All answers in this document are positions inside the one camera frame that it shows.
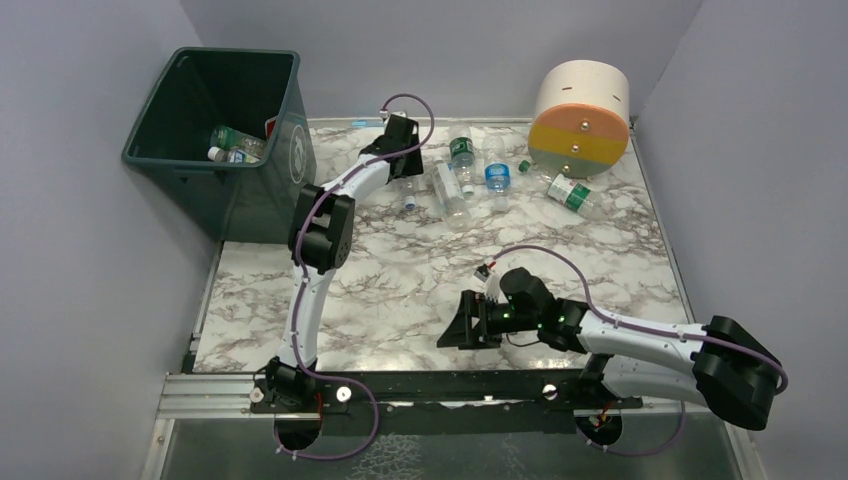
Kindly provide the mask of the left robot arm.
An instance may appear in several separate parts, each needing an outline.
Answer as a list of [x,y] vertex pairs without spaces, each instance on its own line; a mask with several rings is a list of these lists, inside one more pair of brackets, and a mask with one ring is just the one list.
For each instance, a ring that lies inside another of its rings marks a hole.
[[294,292],[281,344],[265,369],[277,402],[300,406],[313,397],[323,307],[351,251],[356,205],[397,178],[422,174],[420,147],[419,123],[392,114],[344,173],[301,189],[289,239]]

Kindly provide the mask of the clear bottle dark green label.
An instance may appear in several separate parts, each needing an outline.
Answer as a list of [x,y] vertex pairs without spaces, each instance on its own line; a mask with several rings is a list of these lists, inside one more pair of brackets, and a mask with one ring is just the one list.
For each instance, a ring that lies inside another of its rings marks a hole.
[[475,194],[476,156],[471,129],[466,124],[453,124],[448,130],[450,164],[465,198]]

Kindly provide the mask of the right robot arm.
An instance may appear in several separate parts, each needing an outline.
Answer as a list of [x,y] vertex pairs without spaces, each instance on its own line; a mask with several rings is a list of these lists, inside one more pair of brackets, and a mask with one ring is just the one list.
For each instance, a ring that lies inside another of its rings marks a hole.
[[494,349],[532,331],[556,351],[589,359],[570,393],[592,408],[656,397],[708,408],[721,420],[762,431],[781,384],[780,363],[735,320],[663,325],[555,297],[524,268],[498,278],[504,301],[465,290],[436,342],[439,348]]

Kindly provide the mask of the amber bottle red label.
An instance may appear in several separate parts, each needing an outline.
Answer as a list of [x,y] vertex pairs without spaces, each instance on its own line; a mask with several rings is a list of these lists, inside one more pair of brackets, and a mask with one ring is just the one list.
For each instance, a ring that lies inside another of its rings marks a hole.
[[267,119],[264,123],[264,132],[267,139],[270,139],[277,123],[277,116]]

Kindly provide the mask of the clear bottle grey blue label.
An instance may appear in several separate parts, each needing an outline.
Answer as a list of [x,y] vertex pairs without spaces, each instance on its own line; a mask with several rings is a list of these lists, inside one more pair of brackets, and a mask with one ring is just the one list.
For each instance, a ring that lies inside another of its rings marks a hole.
[[233,163],[233,164],[255,164],[261,160],[260,156],[254,155],[241,148],[233,148],[225,150],[220,147],[212,146],[207,150],[207,158],[216,163]]

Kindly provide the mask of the green tea bottle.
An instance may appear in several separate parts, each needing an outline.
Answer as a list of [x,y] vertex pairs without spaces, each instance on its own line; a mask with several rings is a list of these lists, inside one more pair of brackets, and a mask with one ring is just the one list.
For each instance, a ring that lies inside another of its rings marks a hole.
[[225,150],[241,148],[263,157],[266,141],[225,125],[217,125],[212,129],[209,146],[220,147]]

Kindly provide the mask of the clear unlabelled bottle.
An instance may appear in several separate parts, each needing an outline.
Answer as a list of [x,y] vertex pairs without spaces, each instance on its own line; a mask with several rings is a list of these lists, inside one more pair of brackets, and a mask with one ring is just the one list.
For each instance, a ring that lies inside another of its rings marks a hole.
[[415,175],[399,180],[402,206],[408,211],[415,210],[418,206],[417,195],[420,187],[420,178],[420,175]]

